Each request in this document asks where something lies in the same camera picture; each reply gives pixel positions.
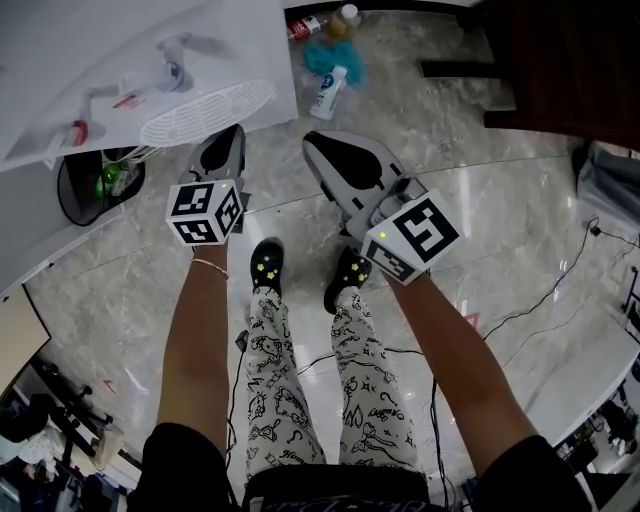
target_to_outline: foot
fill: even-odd
[[[340,292],[348,286],[361,288],[371,274],[371,263],[362,256],[345,247],[340,254],[336,273],[324,293],[324,309],[328,313],[336,314],[336,299]]]
[[[277,238],[265,238],[251,255],[251,282],[253,290],[260,286],[273,288],[280,297],[280,274],[284,264],[284,248]]]

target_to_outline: cartoon print pants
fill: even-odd
[[[340,464],[416,471],[413,422],[355,287],[338,296],[331,341],[344,391]],[[282,464],[326,464],[298,381],[287,307],[271,288],[254,292],[246,357],[247,480]]]

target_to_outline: wrist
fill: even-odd
[[[195,248],[193,257],[208,261],[227,270],[227,244],[224,245],[200,245]]]

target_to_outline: wooden furniture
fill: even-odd
[[[505,78],[516,109],[487,128],[563,133],[640,150],[640,5],[631,0],[485,0],[458,15],[481,24],[495,65],[425,62],[425,77]]]

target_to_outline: white bottle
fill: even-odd
[[[347,68],[335,66],[333,71],[324,77],[320,92],[311,106],[310,114],[318,119],[329,121],[338,102],[338,96],[345,88]]]

